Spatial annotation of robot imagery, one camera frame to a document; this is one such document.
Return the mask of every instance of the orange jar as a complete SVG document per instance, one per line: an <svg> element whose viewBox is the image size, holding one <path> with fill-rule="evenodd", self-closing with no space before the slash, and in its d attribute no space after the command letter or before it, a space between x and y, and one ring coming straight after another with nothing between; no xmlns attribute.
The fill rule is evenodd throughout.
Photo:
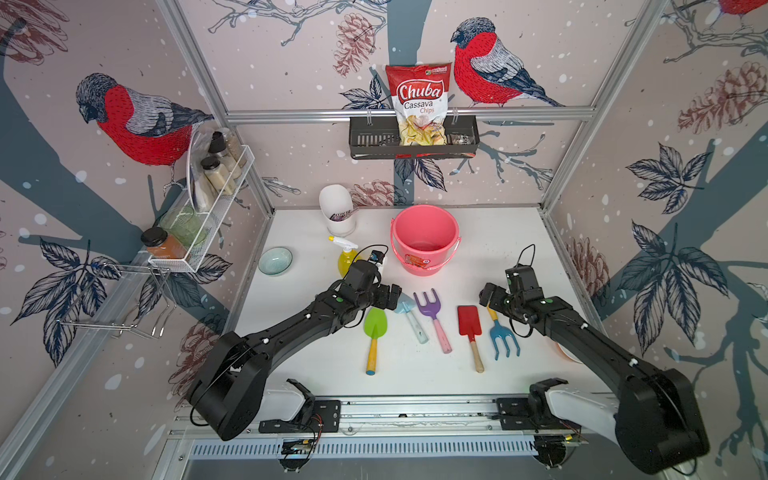
<svg viewBox="0 0 768 480"><path fill-rule="evenodd" d="M160 227L152 227L141 234L141 242L155 258L182 259L187 249L176 237Z"/></svg>

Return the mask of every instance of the bucket handle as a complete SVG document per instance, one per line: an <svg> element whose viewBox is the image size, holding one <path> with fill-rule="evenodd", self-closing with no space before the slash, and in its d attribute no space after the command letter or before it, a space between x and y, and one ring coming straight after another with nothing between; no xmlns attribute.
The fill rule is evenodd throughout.
<svg viewBox="0 0 768 480"><path fill-rule="evenodd" d="M400 253L395 248L395 230L392 228L392 225L395 223L395 219L392 219L392 222L389 224L389 242L392 244L392 251L395 252L395 257L397 257L397 260L400 260L400 263L406 264L406 260L400 256ZM456 255L456 250L458 250L458 245L462 242L462 238L459 237L456 240L456 245L453 246L453 251L451 252L451 256L448 257L448 259L440 263L439 265L435 266L428 266L424 270L437 270L438 268L442 268L446 263L451 261L451 258L453 258L454 255Z"/></svg>

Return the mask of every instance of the yellow handle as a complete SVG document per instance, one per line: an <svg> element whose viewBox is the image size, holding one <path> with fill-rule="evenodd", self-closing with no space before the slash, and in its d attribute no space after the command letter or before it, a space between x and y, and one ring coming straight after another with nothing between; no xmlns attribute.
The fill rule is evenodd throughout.
<svg viewBox="0 0 768 480"><path fill-rule="evenodd" d="M490 306L487 306L486 308L488 309L488 314L491 315L491 320L493 320L494 322L498 322L498 316L496 315L496 312L491 310Z"/></svg>
<svg viewBox="0 0 768 480"><path fill-rule="evenodd" d="M472 347L472 353L475 355L475 371L477 371L477 373L483 373L485 371L485 367L482 365L482 360L480 360L478 344L475 342L470 342L469 345Z"/></svg>
<svg viewBox="0 0 768 480"><path fill-rule="evenodd" d="M368 375L376 373L376 339L371 339L371 351L368 352L368 366L366 367Z"/></svg>

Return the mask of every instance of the pine cone illustration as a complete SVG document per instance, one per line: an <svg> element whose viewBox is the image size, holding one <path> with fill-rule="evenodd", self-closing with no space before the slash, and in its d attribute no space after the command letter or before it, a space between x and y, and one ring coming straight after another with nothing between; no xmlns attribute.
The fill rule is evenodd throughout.
<svg viewBox="0 0 768 480"><path fill-rule="evenodd" d="M400 205L405 201L402 192L384 180L374 180L362 186L355 184L349 189L349 194L355 207L384 207Z"/></svg>
<svg viewBox="0 0 768 480"><path fill-rule="evenodd" d="M203 323L194 324L181 339L181 355L176 361L179 369L168 379L168 383L174 386L170 392L181 397L174 408L175 412L184 406L184 393L218 339L219 336Z"/></svg>
<svg viewBox="0 0 768 480"><path fill-rule="evenodd" d="M726 70L717 77L714 87L696 96L687 111L680 111L677 129L692 128L695 134L723 123L734 125L742 121L757 105L768 98L766 69L757 62L745 62L741 68Z"/></svg>
<svg viewBox="0 0 768 480"><path fill-rule="evenodd" d="M590 247L589 238L565 243L565 249L571 255L579 278L594 301L597 299L601 305L605 305L608 298L608 287L611 285L611 275L608 272L608 264L602 253Z"/></svg>
<svg viewBox="0 0 768 480"><path fill-rule="evenodd" d="M375 33L371 22L362 15L344 15L344 21L339 24L336 32L338 50L333 54L336 59L333 68L342 77L346 77L350 71L359 71L362 63L368 60L368 55L376 49Z"/></svg>
<svg viewBox="0 0 768 480"><path fill-rule="evenodd" d="M0 2L0 36L18 19L26 25L11 37L8 48L0 55L7 55L21 63L40 65L46 55L58 49L67 51L67 34L59 22L69 22L67 15L46 0L5 0Z"/></svg>

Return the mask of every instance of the white cup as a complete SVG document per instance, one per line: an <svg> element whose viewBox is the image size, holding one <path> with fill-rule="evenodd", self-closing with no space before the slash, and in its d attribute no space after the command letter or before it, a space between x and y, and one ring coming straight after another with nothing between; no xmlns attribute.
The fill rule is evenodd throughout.
<svg viewBox="0 0 768 480"><path fill-rule="evenodd" d="M357 219L354 215L340 222L331 221L332 215L343 214L353 208L352 196L343 185L329 185L320 191L320 210L332 235L346 237L355 231Z"/></svg>

